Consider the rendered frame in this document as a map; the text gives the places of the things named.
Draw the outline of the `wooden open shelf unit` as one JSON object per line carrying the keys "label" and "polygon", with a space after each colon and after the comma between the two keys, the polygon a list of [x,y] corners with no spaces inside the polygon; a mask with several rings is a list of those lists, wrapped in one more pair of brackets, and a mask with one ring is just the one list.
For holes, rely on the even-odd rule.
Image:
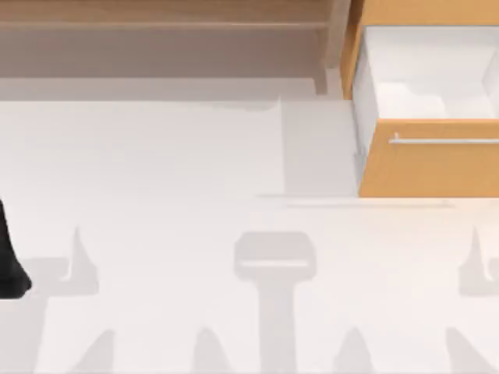
{"label": "wooden open shelf unit", "polygon": [[0,78],[156,97],[336,94],[352,0],[0,0]]}

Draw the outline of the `pale wooden drawer front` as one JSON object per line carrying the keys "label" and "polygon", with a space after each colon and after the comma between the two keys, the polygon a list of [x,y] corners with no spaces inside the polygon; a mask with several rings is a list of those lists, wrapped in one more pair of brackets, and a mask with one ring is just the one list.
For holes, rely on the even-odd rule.
{"label": "pale wooden drawer front", "polygon": [[499,119],[377,120],[359,196],[498,198],[499,145],[389,144],[402,138],[499,138]]}

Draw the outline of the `pulled-out drawer white inside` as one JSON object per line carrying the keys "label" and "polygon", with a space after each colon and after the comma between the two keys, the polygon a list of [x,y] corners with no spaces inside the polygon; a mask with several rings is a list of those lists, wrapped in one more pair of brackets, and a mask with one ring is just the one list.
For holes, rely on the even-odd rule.
{"label": "pulled-out drawer white inside", "polygon": [[499,119],[499,26],[367,27],[352,103],[360,182],[380,118]]}

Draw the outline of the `wooden cabinet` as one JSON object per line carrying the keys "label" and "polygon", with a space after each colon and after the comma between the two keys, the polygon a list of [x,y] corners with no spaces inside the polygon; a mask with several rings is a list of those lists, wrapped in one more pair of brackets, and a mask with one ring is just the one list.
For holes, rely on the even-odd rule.
{"label": "wooden cabinet", "polygon": [[499,0],[351,0],[340,60],[343,98],[352,98],[366,26],[499,26]]}

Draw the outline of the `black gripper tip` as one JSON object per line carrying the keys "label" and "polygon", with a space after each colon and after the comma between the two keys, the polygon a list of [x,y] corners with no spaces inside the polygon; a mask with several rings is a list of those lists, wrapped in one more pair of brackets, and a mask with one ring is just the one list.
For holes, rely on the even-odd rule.
{"label": "black gripper tip", "polygon": [[22,298],[32,280],[16,257],[3,202],[0,200],[0,300]]}

